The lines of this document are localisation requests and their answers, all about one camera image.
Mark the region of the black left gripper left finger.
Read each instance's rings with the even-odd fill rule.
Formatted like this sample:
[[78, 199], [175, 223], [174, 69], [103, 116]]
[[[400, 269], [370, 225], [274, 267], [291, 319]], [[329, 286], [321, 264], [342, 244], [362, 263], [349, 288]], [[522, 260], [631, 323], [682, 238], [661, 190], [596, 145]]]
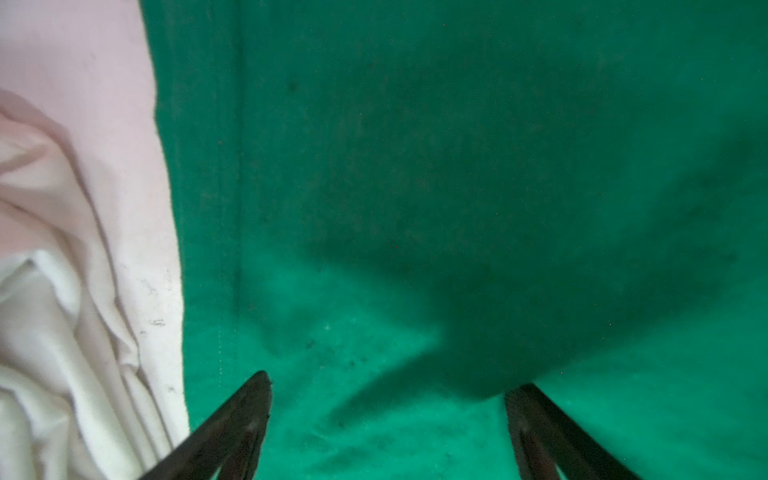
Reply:
[[259, 371], [141, 480], [253, 479], [271, 405], [271, 380]]

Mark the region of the green t shirt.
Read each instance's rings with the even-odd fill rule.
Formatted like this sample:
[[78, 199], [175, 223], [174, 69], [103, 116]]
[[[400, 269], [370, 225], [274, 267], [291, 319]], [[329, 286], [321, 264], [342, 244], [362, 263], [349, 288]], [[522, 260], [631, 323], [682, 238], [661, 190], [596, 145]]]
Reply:
[[145, 1], [192, 425], [261, 479], [513, 479], [534, 383], [643, 479], [767, 475], [763, 1]]

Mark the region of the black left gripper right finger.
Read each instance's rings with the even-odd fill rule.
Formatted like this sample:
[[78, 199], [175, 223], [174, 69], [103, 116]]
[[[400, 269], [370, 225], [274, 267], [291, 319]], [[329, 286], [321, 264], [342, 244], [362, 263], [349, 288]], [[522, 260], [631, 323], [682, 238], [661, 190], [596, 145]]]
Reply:
[[522, 479], [639, 479], [537, 386], [507, 392], [505, 409]]

